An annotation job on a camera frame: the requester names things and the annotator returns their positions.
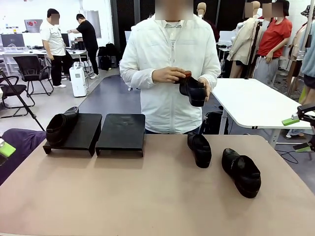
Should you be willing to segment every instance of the blue floor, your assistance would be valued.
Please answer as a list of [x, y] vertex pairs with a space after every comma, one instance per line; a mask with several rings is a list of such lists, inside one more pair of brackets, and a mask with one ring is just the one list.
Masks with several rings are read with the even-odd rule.
[[[220, 103], [214, 96], [211, 96], [210, 101], [203, 107], [203, 114], [205, 115], [211, 111], [219, 111], [219, 105]], [[85, 99], [80, 105], [80, 112], [102, 114], [102, 122], [104, 122], [106, 115], [110, 113], [139, 114], [141, 113], [140, 90], [128, 91], [128, 87], [119, 75], [110, 76], [105, 78], [87, 99]], [[266, 132], [270, 133], [270, 130], [252, 130], [239, 127], [236, 123], [232, 122], [232, 119], [229, 119], [229, 131], [230, 130], [231, 134], [260, 135], [265, 139], [268, 138]], [[306, 142], [309, 137], [310, 136], [299, 140], [298, 142]], [[297, 141], [288, 141], [284, 136], [280, 136], [278, 142], [295, 143]], [[292, 145], [277, 145], [276, 150], [292, 151], [293, 148]], [[298, 160], [299, 164], [287, 163], [313, 191], [313, 193], [315, 193], [315, 157], [314, 160], [310, 160], [308, 153], [294, 152], [292, 155]], [[288, 154], [284, 155], [284, 157], [294, 161]]]

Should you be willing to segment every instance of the gray pants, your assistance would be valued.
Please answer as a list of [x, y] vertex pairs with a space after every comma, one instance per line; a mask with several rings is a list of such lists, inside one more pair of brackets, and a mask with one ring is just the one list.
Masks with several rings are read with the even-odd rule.
[[266, 58], [258, 57], [254, 70], [254, 79], [261, 81], [266, 85], [272, 85], [274, 78], [276, 77], [279, 68], [279, 58], [272, 59], [267, 64]]

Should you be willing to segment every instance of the purple fabric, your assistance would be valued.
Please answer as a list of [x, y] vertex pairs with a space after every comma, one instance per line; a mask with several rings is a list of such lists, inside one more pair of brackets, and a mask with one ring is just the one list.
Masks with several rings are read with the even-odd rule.
[[8, 160], [0, 166], [0, 185], [46, 139], [46, 132], [27, 129], [9, 129], [2, 138], [16, 148]]

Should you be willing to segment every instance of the red shirt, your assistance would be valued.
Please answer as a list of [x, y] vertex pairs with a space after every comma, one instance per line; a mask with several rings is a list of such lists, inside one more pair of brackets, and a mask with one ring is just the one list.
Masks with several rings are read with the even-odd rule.
[[[276, 20], [273, 20], [268, 29], [265, 31], [258, 50], [258, 55], [266, 56], [274, 47], [281, 43], [285, 38], [289, 38], [292, 32], [292, 23], [287, 18], [276, 25]], [[274, 52], [274, 58], [282, 56], [284, 47]]]

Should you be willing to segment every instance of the black bag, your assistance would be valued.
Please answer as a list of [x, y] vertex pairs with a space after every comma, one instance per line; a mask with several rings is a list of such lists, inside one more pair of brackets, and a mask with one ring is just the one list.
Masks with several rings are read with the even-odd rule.
[[101, 57], [100, 69], [108, 70], [109, 68], [112, 68], [112, 60], [109, 57]]
[[106, 50], [107, 50], [108, 56], [114, 57], [114, 56], [117, 56], [117, 54], [118, 54], [118, 51], [117, 51], [115, 45], [112, 43], [106, 44]]
[[98, 49], [98, 57], [105, 57], [107, 56], [107, 49], [106, 47], [100, 47]]
[[[221, 117], [223, 112], [209, 112], [206, 114], [201, 128], [200, 134], [219, 134]], [[228, 134], [228, 118], [226, 118], [224, 134]]]

